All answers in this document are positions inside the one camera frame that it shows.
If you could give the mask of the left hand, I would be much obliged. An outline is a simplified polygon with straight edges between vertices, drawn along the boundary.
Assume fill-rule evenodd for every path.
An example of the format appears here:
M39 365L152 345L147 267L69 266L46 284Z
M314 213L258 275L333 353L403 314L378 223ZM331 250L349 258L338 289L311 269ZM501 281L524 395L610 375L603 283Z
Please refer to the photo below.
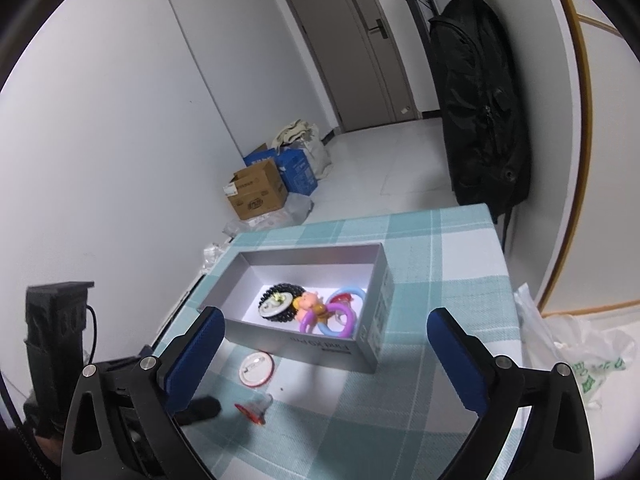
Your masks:
M55 465L60 466L62 460L63 441L59 438L44 438L40 436L35 436L35 439L40 450L45 456L47 456L48 460Z

